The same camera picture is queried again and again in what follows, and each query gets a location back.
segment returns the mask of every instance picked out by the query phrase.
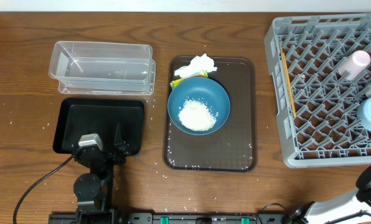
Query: plastic crate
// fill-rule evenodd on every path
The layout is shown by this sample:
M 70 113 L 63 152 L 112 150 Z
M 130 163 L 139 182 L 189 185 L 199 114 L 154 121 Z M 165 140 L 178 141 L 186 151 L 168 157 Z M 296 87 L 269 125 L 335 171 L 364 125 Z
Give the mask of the plastic crate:
M 293 118 L 280 44 L 296 108 Z M 280 17 L 265 37 L 278 106 L 283 160 L 290 168 L 371 164 L 371 132 L 357 117 L 371 63 L 354 80 L 336 71 L 355 50 L 371 55 L 371 14 Z

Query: light blue bowl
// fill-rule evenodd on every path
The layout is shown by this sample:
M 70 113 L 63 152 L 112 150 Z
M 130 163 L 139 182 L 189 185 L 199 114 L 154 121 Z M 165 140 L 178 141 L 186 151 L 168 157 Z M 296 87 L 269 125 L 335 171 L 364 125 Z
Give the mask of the light blue bowl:
M 211 107 L 213 115 L 218 112 L 216 123 L 211 129 L 193 131 L 181 124 L 180 110 L 186 100 L 192 99 L 207 103 L 208 108 Z M 224 88 L 214 80 L 202 77 L 189 78 L 172 91 L 167 102 L 167 111 L 173 124 L 183 132 L 193 135 L 210 134 L 217 131 L 226 122 L 230 114 L 230 98 Z

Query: white cloth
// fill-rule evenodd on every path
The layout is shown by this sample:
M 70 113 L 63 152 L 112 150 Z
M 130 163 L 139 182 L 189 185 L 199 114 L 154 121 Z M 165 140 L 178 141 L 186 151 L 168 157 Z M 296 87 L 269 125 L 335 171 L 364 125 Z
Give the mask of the white cloth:
M 215 62 L 213 59 L 208 57 L 206 54 L 203 54 L 203 56 L 194 57 L 190 65 L 183 66 L 176 71 L 174 71 L 175 76 L 180 76 L 181 78 L 189 77 L 194 74 L 200 74 L 203 70 L 206 72 L 214 72 L 217 70 L 217 67 L 215 67 Z

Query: black tray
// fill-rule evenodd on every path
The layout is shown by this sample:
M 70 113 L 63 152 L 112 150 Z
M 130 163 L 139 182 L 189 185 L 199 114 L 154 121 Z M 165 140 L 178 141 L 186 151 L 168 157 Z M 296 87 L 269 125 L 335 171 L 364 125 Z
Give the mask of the black tray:
M 179 56 L 171 63 L 174 71 L 188 65 L 194 56 Z M 255 68 L 246 58 L 212 57 L 217 72 L 209 78 L 221 84 L 230 97 L 227 122 L 216 132 L 193 136 L 171 125 L 166 116 L 163 158 L 173 169 L 246 172 L 257 163 Z
M 67 98 L 61 103 L 53 150 L 71 154 L 84 134 L 97 133 L 104 146 L 113 147 L 116 125 L 121 124 L 129 144 L 126 156 L 137 154 L 141 147 L 144 104 L 135 100 Z

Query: brown tray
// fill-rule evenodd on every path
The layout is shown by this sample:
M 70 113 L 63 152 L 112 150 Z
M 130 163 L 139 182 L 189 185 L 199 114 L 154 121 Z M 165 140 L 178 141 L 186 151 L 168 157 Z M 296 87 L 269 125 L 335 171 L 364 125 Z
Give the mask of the brown tray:
M 188 65 L 194 56 L 178 56 L 174 71 Z M 212 57 L 217 72 L 209 78 L 221 84 L 230 97 L 231 110 L 226 123 L 205 136 L 184 133 L 171 124 L 166 112 L 163 158 L 172 169 L 247 172 L 257 163 L 255 68 L 246 58 Z

